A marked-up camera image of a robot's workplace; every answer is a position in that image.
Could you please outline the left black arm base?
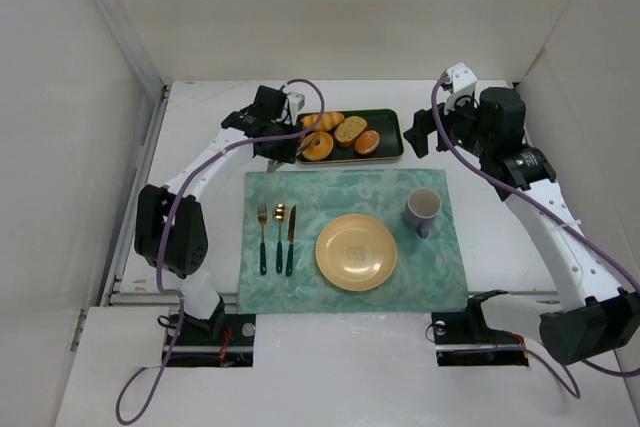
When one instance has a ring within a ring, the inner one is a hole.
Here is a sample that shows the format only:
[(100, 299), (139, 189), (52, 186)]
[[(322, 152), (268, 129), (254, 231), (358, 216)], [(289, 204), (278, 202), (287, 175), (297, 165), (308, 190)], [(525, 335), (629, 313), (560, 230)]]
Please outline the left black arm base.
[(157, 317), (165, 330), (162, 356), (169, 355), (168, 366), (176, 368), (249, 368), (254, 361), (256, 315), (226, 312), (221, 300), (209, 320), (189, 315), (177, 336), (174, 348), (169, 347), (177, 330), (179, 312)]

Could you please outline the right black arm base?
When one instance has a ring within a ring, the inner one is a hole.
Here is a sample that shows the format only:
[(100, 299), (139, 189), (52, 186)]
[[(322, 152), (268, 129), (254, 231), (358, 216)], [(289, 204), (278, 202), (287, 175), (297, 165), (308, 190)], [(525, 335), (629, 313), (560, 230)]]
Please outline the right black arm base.
[(462, 311), (431, 314), (429, 328), (439, 367), (529, 366), (528, 355), (521, 350), (524, 339), (488, 327), (482, 313), (484, 302), (506, 294), (504, 290), (476, 294)]

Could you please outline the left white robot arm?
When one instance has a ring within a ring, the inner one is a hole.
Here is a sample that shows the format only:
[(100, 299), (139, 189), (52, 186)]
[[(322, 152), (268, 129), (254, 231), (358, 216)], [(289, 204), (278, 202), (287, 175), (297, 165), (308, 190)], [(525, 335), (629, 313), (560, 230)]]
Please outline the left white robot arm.
[(214, 338), (224, 325), (224, 301), (202, 267), (208, 229), (202, 198), (255, 157), (291, 163), (302, 130), (295, 117), (302, 94), (259, 86), (253, 101), (227, 115), (214, 139), (191, 164), (160, 186), (145, 185), (137, 199), (134, 250), (155, 269), (156, 285), (178, 297), (178, 319)]

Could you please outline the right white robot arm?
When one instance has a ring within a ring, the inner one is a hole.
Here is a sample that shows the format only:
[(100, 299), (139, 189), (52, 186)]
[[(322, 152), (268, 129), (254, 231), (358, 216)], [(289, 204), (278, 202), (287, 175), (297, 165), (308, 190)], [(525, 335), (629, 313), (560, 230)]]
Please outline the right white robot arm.
[(547, 156), (525, 140), (526, 106), (513, 88), (454, 89), (448, 78), (431, 93), (404, 137), (415, 154), (452, 153), (487, 181), (528, 233), (556, 287), (559, 307), (516, 299), (503, 290), (474, 297), (469, 311), (483, 334), (517, 332), (559, 364), (596, 365), (594, 357), (626, 346), (639, 329), (639, 281), (586, 238), (565, 204)]

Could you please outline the striped long bread roll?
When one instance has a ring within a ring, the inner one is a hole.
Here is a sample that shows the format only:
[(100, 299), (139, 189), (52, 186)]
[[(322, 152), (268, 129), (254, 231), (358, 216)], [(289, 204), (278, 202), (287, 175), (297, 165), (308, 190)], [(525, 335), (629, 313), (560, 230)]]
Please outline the striped long bread roll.
[(300, 122), (304, 129), (311, 131), (329, 132), (345, 120), (345, 116), (341, 112), (325, 112), (309, 114), (301, 118)]

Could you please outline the brown bread slice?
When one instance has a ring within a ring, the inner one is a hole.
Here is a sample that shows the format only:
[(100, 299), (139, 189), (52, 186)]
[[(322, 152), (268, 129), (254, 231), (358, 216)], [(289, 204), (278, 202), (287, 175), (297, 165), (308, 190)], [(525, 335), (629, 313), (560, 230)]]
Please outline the brown bread slice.
[(334, 130), (334, 141), (340, 147), (352, 146), (358, 137), (368, 129), (368, 122), (360, 116), (349, 116)]

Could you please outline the dark green serving tray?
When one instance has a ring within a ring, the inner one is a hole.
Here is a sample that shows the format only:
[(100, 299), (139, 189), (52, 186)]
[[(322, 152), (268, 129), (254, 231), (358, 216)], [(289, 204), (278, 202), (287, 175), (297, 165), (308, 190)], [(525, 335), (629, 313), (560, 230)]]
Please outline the dark green serving tray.
[(400, 132), (400, 124), (397, 114), (392, 109), (365, 109), (355, 111), (342, 111), (345, 119), (361, 117), (369, 130), (375, 130), (380, 135), (378, 147), (368, 154), (356, 152), (355, 146), (343, 147), (335, 145), (332, 152), (322, 160), (307, 160), (302, 154), (297, 156), (297, 161), (303, 165), (312, 164), (344, 164), (355, 162), (383, 162), (400, 158), (404, 153), (404, 146)]

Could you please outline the cream filled sesame bun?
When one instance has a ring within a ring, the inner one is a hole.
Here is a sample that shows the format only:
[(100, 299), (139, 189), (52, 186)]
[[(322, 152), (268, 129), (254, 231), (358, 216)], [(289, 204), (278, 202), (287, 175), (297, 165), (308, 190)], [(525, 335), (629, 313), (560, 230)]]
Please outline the cream filled sesame bun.
[(367, 130), (357, 138), (354, 148), (357, 154), (365, 156), (372, 154), (379, 144), (380, 134), (375, 130)]

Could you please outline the purple ceramic mug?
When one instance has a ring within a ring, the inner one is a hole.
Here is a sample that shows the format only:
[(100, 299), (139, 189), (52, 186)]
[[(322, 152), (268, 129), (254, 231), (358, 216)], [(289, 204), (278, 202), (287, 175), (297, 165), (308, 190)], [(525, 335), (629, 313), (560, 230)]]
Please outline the purple ceramic mug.
[(424, 187), (417, 188), (407, 198), (403, 220), (419, 238), (427, 239), (441, 208), (441, 198), (435, 191)]

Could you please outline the teal patterned placemat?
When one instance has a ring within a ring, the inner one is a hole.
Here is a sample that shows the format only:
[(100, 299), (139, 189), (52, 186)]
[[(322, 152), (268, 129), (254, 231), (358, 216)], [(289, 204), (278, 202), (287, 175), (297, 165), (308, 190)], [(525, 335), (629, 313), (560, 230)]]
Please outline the teal patterned placemat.
[[(404, 222), (409, 194), (428, 188), (441, 198), (429, 237), (421, 239)], [(293, 273), (276, 272), (278, 226), (265, 227), (267, 274), (259, 269), (259, 203), (297, 206)], [(382, 222), (398, 252), (391, 276), (366, 292), (333, 286), (320, 272), (316, 240), (337, 217), (362, 214)], [(442, 170), (391, 169), (248, 173), (244, 178), (244, 220), (238, 281), (238, 309), (245, 314), (432, 312), (466, 306), (468, 286)]]

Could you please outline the beige round plate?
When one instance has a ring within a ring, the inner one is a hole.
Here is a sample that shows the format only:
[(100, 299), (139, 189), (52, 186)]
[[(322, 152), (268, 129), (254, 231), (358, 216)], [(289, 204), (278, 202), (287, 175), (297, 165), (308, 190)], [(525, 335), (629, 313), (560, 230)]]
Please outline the beige round plate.
[(322, 229), (315, 258), (320, 272), (333, 286), (366, 292), (391, 276), (398, 252), (393, 235), (382, 222), (349, 214), (335, 218)]

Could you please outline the aluminium frame rail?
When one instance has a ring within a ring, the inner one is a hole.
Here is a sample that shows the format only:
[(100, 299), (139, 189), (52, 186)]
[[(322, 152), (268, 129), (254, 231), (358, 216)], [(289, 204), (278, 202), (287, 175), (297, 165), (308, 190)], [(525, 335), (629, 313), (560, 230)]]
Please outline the aluminium frame rail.
[(171, 85), (164, 84), (158, 92), (154, 105), (151, 105), (149, 100), (144, 100), (142, 103), (143, 113), (131, 150), (127, 176), (122, 187), (105, 264), (97, 278), (97, 286), (90, 291), (88, 305), (79, 312), (70, 345), (72, 353), (79, 348), (89, 309), (109, 307), (112, 304), (111, 297), (118, 292), (133, 242), (138, 191), (148, 179), (170, 92)]

